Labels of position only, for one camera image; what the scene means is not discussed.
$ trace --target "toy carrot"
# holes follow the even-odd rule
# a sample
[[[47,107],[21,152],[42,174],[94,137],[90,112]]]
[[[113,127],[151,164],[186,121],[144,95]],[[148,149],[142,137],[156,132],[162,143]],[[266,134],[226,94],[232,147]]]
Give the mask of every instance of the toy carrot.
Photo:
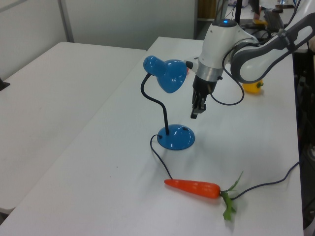
[[[237,179],[237,181],[227,190],[221,191],[220,186],[215,183],[200,182],[193,180],[183,180],[183,179],[166,179],[165,184],[181,189],[185,192],[193,193],[202,197],[216,199],[221,196],[226,204],[226,210],[223,213],[225,220],[231,220],[231,213],[236,212],[232,206],[232,200],[228,196],[228,192],[232,191],[240,180],[243,172]]]

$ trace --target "lamp shade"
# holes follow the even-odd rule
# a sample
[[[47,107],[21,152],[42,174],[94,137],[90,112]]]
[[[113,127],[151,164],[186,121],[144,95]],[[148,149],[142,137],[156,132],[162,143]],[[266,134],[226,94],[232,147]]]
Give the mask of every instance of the lamp shade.
[[[157,78],[158,84],[167,93],[178,90],[187,75],[187,67],[181,60],[162,61],[155,56],[148,56],[143,61],[143,67]]]

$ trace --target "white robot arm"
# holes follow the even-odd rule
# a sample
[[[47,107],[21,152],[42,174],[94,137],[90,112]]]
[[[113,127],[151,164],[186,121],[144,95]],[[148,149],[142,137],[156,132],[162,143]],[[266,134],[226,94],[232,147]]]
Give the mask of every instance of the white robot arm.
[[[207,95],[222,79],[223,66],[231,64],[234,80],[254,83],[261,80],[269,70],[293,53],[315,35],[315,0],[301,0],[290,25],[267,43],[244,32],[236,22],[222,19],[214,21],[206,34],[198,64],[193,65],[196,77],[193,82],[191,118],[206,110]]]

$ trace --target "table surface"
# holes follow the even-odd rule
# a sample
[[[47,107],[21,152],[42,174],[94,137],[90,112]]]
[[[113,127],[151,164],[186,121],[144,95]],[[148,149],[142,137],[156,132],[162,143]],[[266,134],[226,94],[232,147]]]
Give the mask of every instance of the table surface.
[[[0,212],[10,213],[144,55],[59,43],[0,92]]]
[[[234,201],[224,221],[222,199],[209,200],[166,187],[168,175],[150,150],[163,126],[159,105],[145,99],[143,59],[181,59],[201,53],[202,41],[158,38],[81,133],[0,226],[0,235],[303,235],[299,168],[280,184],[250,191]],[[214,96],[240,98],[223,74]],[[169,123],[190,127],[195,143],[182,151],[153,142],[174,178],[229,188],[239,174],[241,192],[283,178],[298,161],[291,55],[265,77],[263,94],[246,94],[226,107],[207,99],[207,111],[190,119],[190,72],[182,87],[166,94],[150,78],[147,94],[168,109]]]

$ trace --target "yellow bell pepper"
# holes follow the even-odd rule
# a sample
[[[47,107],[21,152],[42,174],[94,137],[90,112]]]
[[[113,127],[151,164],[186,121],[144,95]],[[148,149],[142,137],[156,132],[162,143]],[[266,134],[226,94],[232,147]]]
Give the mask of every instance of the yellow bell pepper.
[[[246,92],[249,93],[259,93],[261,86],[263,86],[264,83],[262,80],[252,83],[252,84],[243,84],[243,88]]]

